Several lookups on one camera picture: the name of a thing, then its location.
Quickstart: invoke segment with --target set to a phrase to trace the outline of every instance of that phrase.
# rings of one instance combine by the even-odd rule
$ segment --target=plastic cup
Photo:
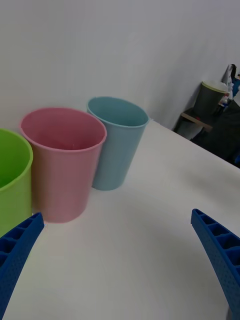
[[[86,112],[52,107],[27,114],[20,129],[33,149],[34,211],[47,222],[78,217],[88,202],[106,128]]]
[[[107,96],[92,98],[87,112],[101,120],[107,131],[92,186],[116,189],[124,182],[149,117],[139,106]]]
[[[32,215],[32,162],[27,140],[0,129],[0,237]]]

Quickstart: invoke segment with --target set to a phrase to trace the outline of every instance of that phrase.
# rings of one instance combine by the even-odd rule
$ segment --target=white wall
[[[204,78],[240,64],[239,0],[2,0],[0,126],[109,95],[172,128]]]

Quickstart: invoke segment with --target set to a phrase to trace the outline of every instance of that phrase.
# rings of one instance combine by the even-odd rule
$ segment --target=dark green trash can
[[[203,81],[193,107],[194,113],[202,118],[212,115],[226,93],[227,86],[225,83]]]

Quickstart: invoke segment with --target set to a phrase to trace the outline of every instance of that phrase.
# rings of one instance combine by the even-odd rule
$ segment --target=light blue cup
[[[87,112],[97,117],[107,131],[92,186],[98,190],[116,189],[124,182],[149,117],[139,106],[108,96],[92,98]]]

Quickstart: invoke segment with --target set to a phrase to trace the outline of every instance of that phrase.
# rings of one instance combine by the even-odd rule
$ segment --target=pink cup
[[[54,223],[78,217],[87,206],[105,126],[89,113],[52,107],[27,114],[20,130],[33,150],[33,210]]]

